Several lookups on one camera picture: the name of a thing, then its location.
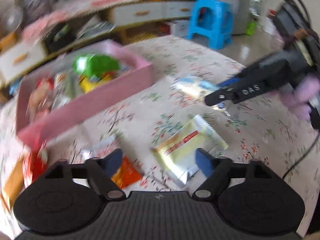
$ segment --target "green snack bag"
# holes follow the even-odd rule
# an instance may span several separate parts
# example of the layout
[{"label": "green snack bag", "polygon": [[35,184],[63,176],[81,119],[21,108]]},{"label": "green snack bag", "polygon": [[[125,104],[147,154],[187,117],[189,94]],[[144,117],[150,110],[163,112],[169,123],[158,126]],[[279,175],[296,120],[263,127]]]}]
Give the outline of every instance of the green snack bag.
[{"label": "green snack bag", "polygon": [[73,69],[79,75],[100,80],[106,72],[117,71],[120,67],[116,59],[107,55],[86,54],[75,59]]}]

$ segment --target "orange snack package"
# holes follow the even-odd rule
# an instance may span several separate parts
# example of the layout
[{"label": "orange snack package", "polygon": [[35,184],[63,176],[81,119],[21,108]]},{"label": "orange snack package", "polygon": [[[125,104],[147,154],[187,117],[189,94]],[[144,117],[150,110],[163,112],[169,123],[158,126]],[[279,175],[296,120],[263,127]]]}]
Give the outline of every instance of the orange snack package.
[{"label": "orange snack package", "polygon": [[[87,160],[93,157],[105,158],[114,150],[120,148],[114,135],[104,139],[95,145],[86,145],[81,150],[82,157]],[[112,176],[111,180],[121,189],[142,179],[142,175],[131,164],[128,157],[123,155],[120,168]]]},{"label": "orange snack package", "polygon": [[111,180],[117,184],[120,189],[123,189],[138,180],[142,179],[142,175],[137,172],[134,166],[130,163],[127,156],[122,157],[122,164]]}]

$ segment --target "drawer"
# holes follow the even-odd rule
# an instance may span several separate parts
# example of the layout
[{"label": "drawer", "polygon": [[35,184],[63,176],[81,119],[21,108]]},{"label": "drawer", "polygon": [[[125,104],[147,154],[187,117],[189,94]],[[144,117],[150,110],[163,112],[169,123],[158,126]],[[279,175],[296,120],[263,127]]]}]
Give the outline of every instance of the drawer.
[{"label": "drawer", "polygon": [[166,2],[166,18],[190,17],[194,2]]},{"label": "drawer", "polygon": [[113,22],[117,27],[164,18],[162,2],[144,2],[116,6],[112,14]]},{"label": "drawer", "polygon": [[[27,57],[14,65],[13,61],[24,53],[28,53]],[[41,43],[30,46],[30,44],[21,41],[16,44],[0,56],[0,71],[2,72],[5,82],[10,83],[16,78],[24,76],[26,72],[33,70],[32,66],[34,64],[42,61],[45,57],[46,54]]]}]

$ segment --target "blue plastic stool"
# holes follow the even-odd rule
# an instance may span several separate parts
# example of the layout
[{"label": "blue plastic stool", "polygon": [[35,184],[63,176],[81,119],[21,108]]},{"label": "blue plastic stool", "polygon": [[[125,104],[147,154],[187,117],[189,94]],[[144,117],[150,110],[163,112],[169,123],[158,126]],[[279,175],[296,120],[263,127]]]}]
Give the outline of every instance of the blue plastic stool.
[{"label": "blue plastic stool", "polygon": [[[203,15],[202,22],[199,22],[202,8],[207,10]],[[196,0],[187,39],[191,40],[193,34],[198,33],[209,38],[211,49],[223,49],[225,44],[231,44],[233,20],[230,4],[217,0]]]}]

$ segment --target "snack package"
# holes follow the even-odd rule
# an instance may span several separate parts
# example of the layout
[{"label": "snack package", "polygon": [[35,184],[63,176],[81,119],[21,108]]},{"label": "snack package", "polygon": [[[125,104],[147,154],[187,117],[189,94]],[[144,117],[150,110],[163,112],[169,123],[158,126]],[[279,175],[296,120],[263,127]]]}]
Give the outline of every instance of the snack package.
[{"label": "snack package", "polygon": [[103,79],[101,79],[99,82],[91,82],[88,78],[84,78],[79,83],[79,86],[81,87],[82,91],[84,93],[88,93],[91,90],[94,90],[96,87],[101,86],[107,82],[112,80],[112,77],[110,74],[107,74]]},{"label": "snack package", "polygon": [[54,93],[63,95],[70,100],[81,94],[78,78],[73,72],[59,72],[54,78]]},{"label": "snack package", "polygon": [[14,202],[16,201],[17,197],[19,196],[22,187],[23,187],[23,173],[22,173],[22,164],[24,162],[23,158],[20,158],[10,176],[8,177],[4,187],[2,188],[1,192],[1,201],[3,207],[10,212],[11,208],[13,207]]},{"label": "snack package", "polygon": [[53,101],[52,109],[63,107],[65,104],[69,103],[70,101],[71,100],[69,97],[64,95],[58,95],[55,97]]},{"label": "snack package", "polygon": [[228,148],[228,144],[200,115],[187,122],[175,135],[153,148],[159,164],[179,187],[198,171],[195,151],[202,148],[217,154]]},{"label": "snack package", "polygon": [[[171,85],[171,87],[174,87],[182,93],[191,96],[193,99],[200,101],[204,101],[204,98],[207,95],[217,91],[220,88],[212,85],[210,82],[202,79],[201,77],[192,75],[180,78],[177,82]],[[220,111],[226,110],[224,102],[214,105],[212,108]]]},{"label": "snack package", "polygon": [[38,82],[36,89],[32,91],[28,102],[30,122],[50,113],[54,100],[53,86],[52,79],[44,78]]},{"label": "snack package", "polygon": [[54,93],[56,95],[60,95],[65,92],[67,75],[67,72],[60,72],[54,77]]},{"label": "snack package", "polygon": [[[118,141],[114,135],[104,139],[93,146],[84,146],[81,150],[82,157],[87,160],[93,157],[104,158],[119,147]],[[142,179],[142,175],[137,172],[135,167],[130,163],[127,156],[123,155],[122,164],[111,180],[121,189]]]},{"label": "snack package", "polygon": [[86,54],[73,62],[73,70],[87,78],[103,79],[106,72],[118,71],[119,62],[103,54]]},{"label": "snack package", "polygon": [[39,151],[31,151],[23,161],[22,172],[25,187],[30,186],[47,168],[48,152],[44,147],[45,144]]}]

